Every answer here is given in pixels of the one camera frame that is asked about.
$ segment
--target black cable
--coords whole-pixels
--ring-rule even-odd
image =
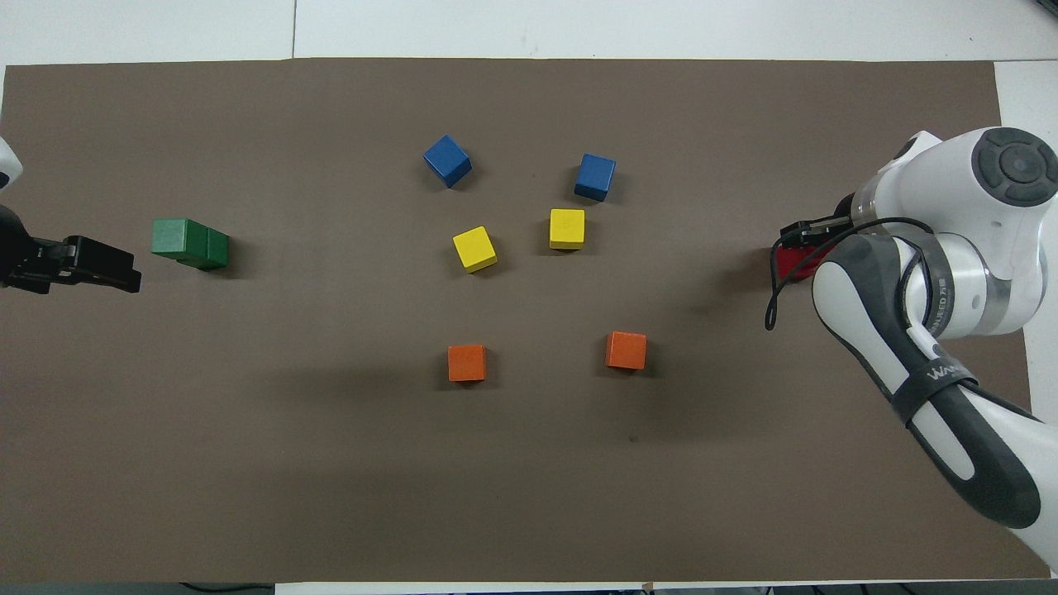
[[[926,286],[929,287],[929,273],[925,270],[926,260],[924,259],[925,256],[923,256],[922,248],[918,248],[913,244],[911,247],[915,249],[915,253],[911,256],[911,262],[908,263],[908,268],[904,269],[904,274],[900,275],[900,282],[896,285],[896,295],[894,296],[896,299],[896,311],[900,312],[900,318],[904,319],[904,328],[911,328],[911,319],[908,318],[908,310],[904,307],[905,299],[907,298],[905,294],[908,291],[908,284],[911,283],[911,275],[915,272],[915,267],[918,265],[923,266],[923,274],[925,274],[927,278]],[[929,298],[926,299],[926,304],[928,313]]]
[[[779,271],[778,271],[778,269],[779,269],[779,263],[776,260],[776,254],[779,252],[779,247],[782,246],[783,242],[785,242],[787,239],[789,239],[789,238],[791,238],[791,237],[794,237],[794,236],[796,236],[796,235],[798,235],[798,234],[800,234],[802,232],[806,232],[806,231],[808,231],[810,229],[811,229],[811,226],[801,226],[800,228],[797,228],[795,230],[790,230],[790,231],[784,233],[783,235],[779,236],[779,239],[777,239],[776,242],[771,245],[771,252],[769,253],[770,256],[768,257],[768,264],[771,265],[771,290],[772,291],[776,290],[776,284],[779,283],[779,280],[776,278],[779,275]]]
[[[191,584],[189,582],[181,582],[180,584],[186,587],[187,589],[190,589],[191,591],[198,591],[199,593],[235,593],[236,591],[253,591],[256,589],[271,591],[272,589],[275,588],[274,584],[256,584],[256,583],[237,584],[235,587],[219,587],[217,589],[211,589],[208,587],[199,587],[197,584]]]
[[[771,259],[772,259],[772,269],[771,269],[772,270],[772,274],[771,274],[771,282],[772,282],[771,283],[771,285],[772,285],[772,287],[771,287],[771,299],[768,300],[768,307],[767,307],[766,310],[764,310],[764,328],[766,330],[771,330],[771,329],[773,329],[776,327],[776,320],[779,318],[779,293],[783,290],[784,287],[786,287],[787,284],[789,284],[790,281],[794,280],[794,275],[796,275],[798,273],[798,271],[800,271],[801,269],[803,269],[805,267],[805,265],[807,265],[808,263],[810,263],[813,259],[815,259],[816,257],[818,257],[820,254],[822,254],[823,252],[825,252],[829,248],[836,246],[842,239],[845,239],[846,237],[849,237],[849,236],[851,236],[853,234],[859,233],[860,231],[865,230],[868,228],[873,228],[875,226],[881,226],[881,224],[884,224],[884,223],[907,223],[909,226],[914,226],[914,227],[923,230],[926,233],[930,233],[930,234],[933,233],[933,228],[927,226],[926,223],[924,223],[924,222],[922,222],[922,221],[919,221],[917,219],[911,219],[911,218],[908,218],[908,217],[883,217],[881,219],[875,219],[874,221],[870,221],[870,222],[867,222],[867,223],[861,223],[859,226],[856,226],[855,228],[845,230],[845,231],[839,233],[838,235],[832,237],[831,239],[824,241],[823,244],[821,244],[819,246],[819,248],[817,248],[816,250],[814,250],[811,252],[811,254],[808,254],[800,263],[798,263],[797,266],[794,267],[794,269],[791,269],[790,272],[787,273],[785,277],[783,277],[783,281],[779,285],[776,285],[776,283],[774,283],[774,280],[776,280],[776,275],[774,275],[774,258],[776,258],[776,251],[779,250],[779,245],[781,244],[782,238],[780,238],[780,241],[777,241],[776,244],[773,244],[771,246]],[[792,230],[789,233],[792,234],[794,232],[798,232],[798,231],[803,231],[803,229],[799,228],[798,230]]]

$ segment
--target cube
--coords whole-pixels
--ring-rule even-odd
[[[646,366],[646,336],[615,330],[606,337],[606,365],[624,369]]]
[[[584,210],[552,209],[547,245],[554,250],[584,248]]]
[[[581,159],[581,168],[577,174],[577,185],[573,186],[573,194],[598,200],[606,200],[606,193],[609,192],[609,183],[614,179],[614,169],[617,162],[613,159],[599,157],[589,152],[584,154]]]
[[[206,259],[217,268],[227,266],[227,236],[213,228],[206,228]]]
[[[150,251],[201,270],[227,266],[227,236],[190,219],[154,219]]]
[[[474,228],[452,238],[463,269],[468,273],[479,271],[496,264],[496,250],[484,227]]]
[[[449,380],[452,382],[485,380],[485,345],[450,346]]]
[[[448,134],[426,149],[422,157],[450,188],[471,170],[470,156]]]

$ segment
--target white table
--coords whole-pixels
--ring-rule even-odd
[[[0,69],[320,56],[989,60],[1002,123],[1058,147],[1058,18],[1032,0],[0,0]],[[25,166],[32,175],[33,164]],[[1058,210],[1045,235],[1046,250],[1058,255]],[[1025,327],[1025,344],[1033,411],[1058,422],[1058,291]],[[625,590],[643,582],[300,583],[277,591]]]

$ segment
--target brown mat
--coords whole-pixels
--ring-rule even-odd
[[[777,230],[910,134],[999,123],[989,64],[296,60],[12,67],[3,195],[143,292],[0,292],[0,579],[1045,576],[791,289]],[[445,191],[422,152],[474,170]],[[618,162],[604,203],[581,155]],[[554,206],[587,247],[547,249]],[[203,273],[151,220],[230,234]],[[461,271],[452,236],[493,235]],[[605,368],[610,330],[650,367]],[[488,381],[450,384],[449,344]],[[1020,335],[951,345],[1027,405]]]

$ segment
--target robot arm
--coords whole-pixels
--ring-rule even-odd
[[[0,139],[0,190],[22,174],[22,164]],[[12,210],[0,204],[0,287],[48,293],[51,284],[88,283],[140,291],[140,272],[132,254],[89,237],[62,241],[32,237]]]
[[[935,338],[1020,328],[1043,296],[1039,229],[1058,161],[1011,128],[945,143],[919,133],[854,197],[852,235],[818,267],[813,298],[949,484],[1058,567],[1058,430],[991,395]]]
[[[0,191],[22,175],[22,164],[7,143],[0,139]]]
[[[978,387],[923,324],[941,246],[843,240],[816,272],[816,310],[955,491],[1058,567],[1058,431]]]

